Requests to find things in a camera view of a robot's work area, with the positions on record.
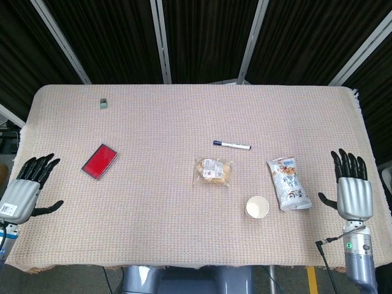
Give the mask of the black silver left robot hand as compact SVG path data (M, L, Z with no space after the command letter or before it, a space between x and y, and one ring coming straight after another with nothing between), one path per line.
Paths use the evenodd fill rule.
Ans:
M20 225L30 217L51 214L63 205L64 202L59 200L46 208L36 207L37 199L50 173L60 162L53 157L54 154L51 153L40 158L30 158L24 163L17 177L11 180L1 198L2 224Z

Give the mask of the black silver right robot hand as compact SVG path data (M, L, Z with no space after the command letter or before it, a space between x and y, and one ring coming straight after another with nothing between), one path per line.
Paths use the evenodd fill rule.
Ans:
M372 186L362 157L343 149L332 151L337 184L337 200L328 199L319 192L321 202L335 209L347 221L367 221L373 216Z

